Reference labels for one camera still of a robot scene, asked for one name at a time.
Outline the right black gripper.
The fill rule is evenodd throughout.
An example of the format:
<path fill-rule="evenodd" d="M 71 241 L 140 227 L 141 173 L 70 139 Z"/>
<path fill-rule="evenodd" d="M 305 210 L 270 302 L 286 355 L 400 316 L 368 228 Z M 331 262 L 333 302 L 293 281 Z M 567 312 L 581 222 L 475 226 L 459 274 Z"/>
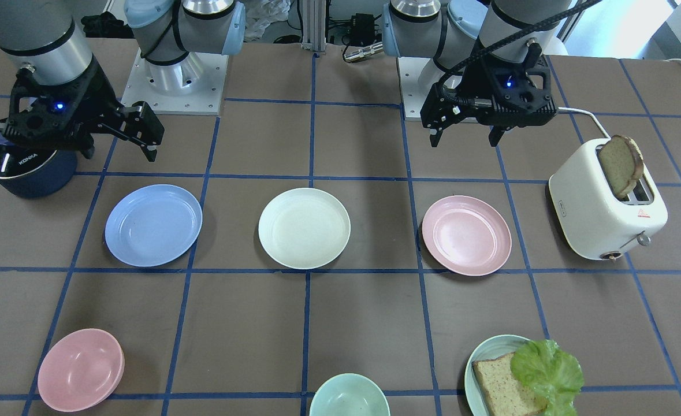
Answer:
<path fill-rule="evenodd" d="M 0 120 L 0 134 L 27 149 L 65 150 L 90 159 L 92 134 L 110 134 L 134 143 L 148 162 L 155 162 L 164 135 L 163 124 L 150 105 L 124 106 L 100 66 L 58 86 L 39 84 L 37 72 L 23 66 L 16 72 L 9 115 Z"/>

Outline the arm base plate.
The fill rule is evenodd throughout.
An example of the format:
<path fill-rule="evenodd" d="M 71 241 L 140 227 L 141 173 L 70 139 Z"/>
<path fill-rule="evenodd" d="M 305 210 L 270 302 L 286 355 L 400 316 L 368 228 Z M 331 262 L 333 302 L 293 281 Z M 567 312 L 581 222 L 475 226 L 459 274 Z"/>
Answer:
<path fill-rule="evenodd" d="M 430 58 L 399 57 L 399 88 L 403 98 L 404 119 L 420 121 L 420 113 L 425 98 L 433 83 L 443 76 Z"/>
<path fill-rule="evenodd" d="M 219 116 L 228 55 L 190 53 L 171 66 L 135 56 L 121 102 L 145 102 L 158 115 Z"/>

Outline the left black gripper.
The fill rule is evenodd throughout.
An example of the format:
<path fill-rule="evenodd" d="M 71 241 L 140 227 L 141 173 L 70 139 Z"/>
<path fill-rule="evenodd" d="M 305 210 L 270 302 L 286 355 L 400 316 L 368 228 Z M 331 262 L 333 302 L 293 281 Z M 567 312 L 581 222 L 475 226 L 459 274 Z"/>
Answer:
<path fill-rule="evenodd" d="M 542 126 L 558 111 L 544 55 L 530 68 L 489 55 L 468 65 L 456 87 L 435 82 L 420 116 L 432 148 L 440 144 L 441 129 L 467 118 L 491 126 L 488 141 L 497 147 L 508 128 Z"/>

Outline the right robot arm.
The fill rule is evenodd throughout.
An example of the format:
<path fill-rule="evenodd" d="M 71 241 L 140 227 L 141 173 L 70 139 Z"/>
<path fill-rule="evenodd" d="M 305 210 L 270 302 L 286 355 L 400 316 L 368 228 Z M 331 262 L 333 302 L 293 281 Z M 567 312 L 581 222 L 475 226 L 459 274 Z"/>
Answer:
<path fill-rule="evenodd" d="M 92 134 L 108 133 L 155 161 L 164 128 L 153 106 L 119 102 L 87 38 L 135 39 L 152 68 L 182 70 L 195 53 L 239 53 L 246 10 L 238 1 L 126 1 L 124 11 L 123 21 L 75 18 L 61 1 L 0 1 L 0 50 L 16 66 L 0 119 L 6 140 L 90 159 Z"/>

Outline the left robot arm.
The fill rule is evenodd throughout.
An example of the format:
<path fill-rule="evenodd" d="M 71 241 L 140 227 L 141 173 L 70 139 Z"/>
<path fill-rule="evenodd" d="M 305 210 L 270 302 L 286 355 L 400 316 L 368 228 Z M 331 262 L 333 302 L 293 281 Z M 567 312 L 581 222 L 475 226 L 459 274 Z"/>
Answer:
<path fill-rule="evenodd" d="M 545 48 L 569 1 L 390 1 L 382 13 L 387 55 L 428 58 L 438 79 L 419 112 L 437 147 L 469 118 L 495 147 L 514 128 L 540 127 L 559 111 Z"/>

